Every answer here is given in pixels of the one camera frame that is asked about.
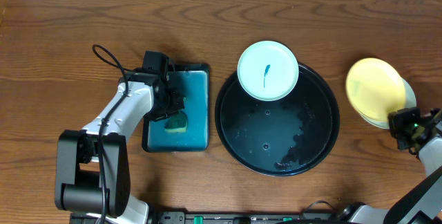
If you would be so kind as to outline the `yellow plate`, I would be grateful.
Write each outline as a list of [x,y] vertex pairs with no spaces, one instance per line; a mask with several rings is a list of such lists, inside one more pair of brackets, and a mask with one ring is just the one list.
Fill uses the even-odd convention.
[[376,122],[386,122],[389,113],[403,109],[406,103],[402,77],[377,58],[357,61],[347,74],[345,90],[353,108]]

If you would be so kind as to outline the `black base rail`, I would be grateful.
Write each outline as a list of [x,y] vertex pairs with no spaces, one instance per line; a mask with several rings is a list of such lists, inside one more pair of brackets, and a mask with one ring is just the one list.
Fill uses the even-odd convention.
[[290,224],[345,223],[330,213],[304,214],[186,214],[184,212],[152,212],[146,224]]

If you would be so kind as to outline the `black rectangular water tray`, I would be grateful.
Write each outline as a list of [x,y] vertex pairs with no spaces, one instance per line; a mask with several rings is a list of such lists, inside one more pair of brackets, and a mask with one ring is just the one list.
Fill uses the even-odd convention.
[[142,148],[146,152],[204,151],[209,144],[209,67],[206,64],[170,65],[169,83],[184,96],[188,118],[185,133],[167,133],[167,119],[143,123]]

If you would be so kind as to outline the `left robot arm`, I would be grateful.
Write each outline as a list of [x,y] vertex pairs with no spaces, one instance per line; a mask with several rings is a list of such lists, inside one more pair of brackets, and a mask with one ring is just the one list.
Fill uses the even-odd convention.
[[183,97],[168,85],[167,71],[125,72],[104,110],[81,130],[65,130],[57,143],[55,205],[98,214],[100,221],[131,209],[127,142],[143,118],[158,121],[183,109]]

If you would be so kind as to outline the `round black tray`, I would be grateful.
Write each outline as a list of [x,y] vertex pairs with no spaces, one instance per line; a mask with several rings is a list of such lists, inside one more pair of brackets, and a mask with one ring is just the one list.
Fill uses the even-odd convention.
[[340,113],[326,81],[300,64],[293,91],[260,101],[244,91],[236,73],[215,104],[215,126],[225,149],[240,164],[268,176],[294,176],[322,162],[336,143]]

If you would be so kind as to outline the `green scrubbing sponge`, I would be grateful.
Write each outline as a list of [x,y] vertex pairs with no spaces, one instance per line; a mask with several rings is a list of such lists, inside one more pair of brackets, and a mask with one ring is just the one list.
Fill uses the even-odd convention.
[[185,113],[179,112],[167,119],[164,130],[167,133],[185,133],[188,129],[188,118]]

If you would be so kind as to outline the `light blue plate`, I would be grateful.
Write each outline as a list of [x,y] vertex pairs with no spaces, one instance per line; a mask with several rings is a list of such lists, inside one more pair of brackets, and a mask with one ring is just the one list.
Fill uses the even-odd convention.
[[241,87],[261,101],[276,101],[290,94],[299,78],[296,56],[276,41],[259,41],[241,54],[237,75]]
[[[412,108],[412,107],[416,107],[416,96],[414,94],[414,91],[412,89],[412,87],[408,84],[407,81],[405,81],[404,79],[403,83],[405,86],[405,96],[406,96],[406,102],[405,102],[405,108]],[[365,117],[362,113],[360,114],[360,116],[368,123],[370,123],[371,125],[380,128],[380,129],[389,129],[389,123],[388,122],[379,122],[379,121],[375,121],[373,119],[367,118]]]

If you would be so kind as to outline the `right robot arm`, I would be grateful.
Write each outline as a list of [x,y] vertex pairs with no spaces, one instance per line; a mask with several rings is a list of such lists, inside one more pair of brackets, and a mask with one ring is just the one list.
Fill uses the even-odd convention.
[[398,149],[407,150],[423,164],[426,178],[389,210],[363,203],[349,205],[338,216],[345,223],[440,223],[441,109],[421,115],[417,107],[388,115],[390,133]]

